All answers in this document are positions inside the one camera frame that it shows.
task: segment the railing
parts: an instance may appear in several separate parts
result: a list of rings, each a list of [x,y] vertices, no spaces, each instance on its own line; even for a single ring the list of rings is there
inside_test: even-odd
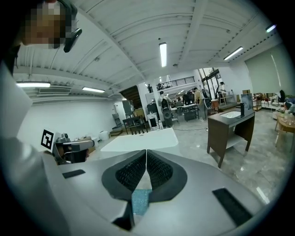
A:
[[[165,83],[159,83],[157,85],[157,90],[159,91],[159,90],[168,89],[171,87],[180,86],[180,85],[184,85],[186,83],[193,83],[193,82],[195,82],[195,78],[193,76],[183,78],[183,79],[172,80],[172,81],[165,82]]]

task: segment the round wooden table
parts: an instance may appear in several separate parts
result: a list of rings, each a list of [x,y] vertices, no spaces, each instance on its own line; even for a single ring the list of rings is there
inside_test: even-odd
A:
[[[275,127],[275,130],[277,130],[277,125],[278,125],[278,132],[277,132],[277,139],[276,139],[276,146],[277,146],[277,142],[278,140],[282,139],[282,134],[283,132],[289,132],[289,133],[293,133],[293,140],[292,140],[292,145],[291,145],[291,150],[293,149],[293,144],[294,144],[294,139],[295,139],[295,123],[289,124],[289,121],[286,121],[285,118],[281,117],[281,116],[277,116],[277,124]]]

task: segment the green wall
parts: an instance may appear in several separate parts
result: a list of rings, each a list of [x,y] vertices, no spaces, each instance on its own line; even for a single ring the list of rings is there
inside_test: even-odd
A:
[[[282,89],[285,94],[295,95],[295,70],[283,44],[272,47],[245,62],[253,93],[275,93]]]

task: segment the shelf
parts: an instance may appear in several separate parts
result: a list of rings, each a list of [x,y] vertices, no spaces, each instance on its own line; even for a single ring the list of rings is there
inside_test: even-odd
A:
[[[227,141],[226,149],[236,145],[238,142],[244,140],[244,138],[240,137],[239,135],[233,134]]]

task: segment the ceiling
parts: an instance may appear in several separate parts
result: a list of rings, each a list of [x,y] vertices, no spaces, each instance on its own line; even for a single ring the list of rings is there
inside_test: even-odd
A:
[[[104,89],[100,97],[159,76],[228,66],[281,41],[270,22],[245,0],[73,0],[83,30],[69,53],[21,46],[17,81],[49,81],[72,88],[72,96],[94,96],[84,86]],[[167,43],[161,67],[159,44]],[[239,46],[240,53],[223,60]]]

